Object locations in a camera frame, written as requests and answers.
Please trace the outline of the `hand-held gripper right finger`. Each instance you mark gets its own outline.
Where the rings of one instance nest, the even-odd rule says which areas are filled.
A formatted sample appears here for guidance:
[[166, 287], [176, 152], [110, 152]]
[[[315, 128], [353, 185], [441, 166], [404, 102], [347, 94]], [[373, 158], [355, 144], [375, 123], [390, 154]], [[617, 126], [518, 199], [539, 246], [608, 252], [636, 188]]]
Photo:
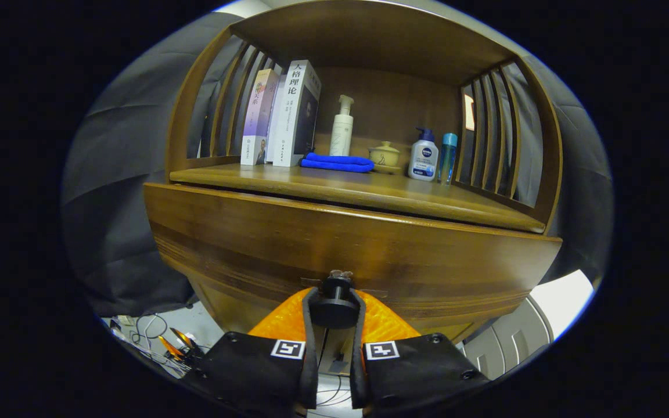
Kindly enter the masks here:
[[360, 307], [351, 359], [351, 404], [364, 417], [451, 417], [490, 384], [442, 333], [419, 333], [376, 297]]

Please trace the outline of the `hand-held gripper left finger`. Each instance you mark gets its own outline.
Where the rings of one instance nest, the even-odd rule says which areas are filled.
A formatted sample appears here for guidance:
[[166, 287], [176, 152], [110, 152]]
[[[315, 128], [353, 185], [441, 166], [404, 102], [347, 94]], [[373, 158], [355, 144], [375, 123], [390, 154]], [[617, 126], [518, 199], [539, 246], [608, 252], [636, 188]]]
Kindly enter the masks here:
[[309, 287], [248, 333], [228, 331], [186, 374], [186, 386], [228, 417], [305, 417], [316, 407], [318, 355]]

